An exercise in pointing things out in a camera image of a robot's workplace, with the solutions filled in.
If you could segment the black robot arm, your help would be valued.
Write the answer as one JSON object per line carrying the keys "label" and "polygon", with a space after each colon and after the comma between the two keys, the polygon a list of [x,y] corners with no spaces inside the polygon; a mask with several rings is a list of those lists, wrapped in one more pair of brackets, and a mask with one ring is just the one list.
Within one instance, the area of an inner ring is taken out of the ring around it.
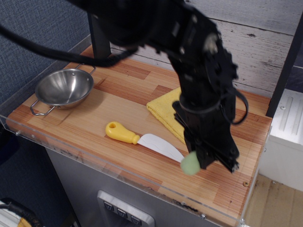
{"label": "black robot arm", "polygon": [[150,46],[164,52],[178,75],[181,93],[172,105],[184,129],[189,154],[181,168],[187,175],[220,161],[238,169],[239,150],[231,135],[236,100],[248,104],[234,86],[238,77],[214,22],[183,0],[75,0],[97,20],[111,43],[128,50]]}

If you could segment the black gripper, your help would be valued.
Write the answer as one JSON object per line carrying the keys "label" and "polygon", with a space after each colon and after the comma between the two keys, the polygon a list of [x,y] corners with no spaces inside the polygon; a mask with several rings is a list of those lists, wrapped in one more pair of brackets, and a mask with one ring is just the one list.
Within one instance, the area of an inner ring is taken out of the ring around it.
{"label": "black gripper", "polygon": [[183,110],[179,101],[172,104],[175,119],[184,127],[184,140],[189,153],[197,155],[200,168],[206,170],[219,161],[231,173],[239,169],[240,153],[231,135],[231,125],[220,110],[193,114]]}

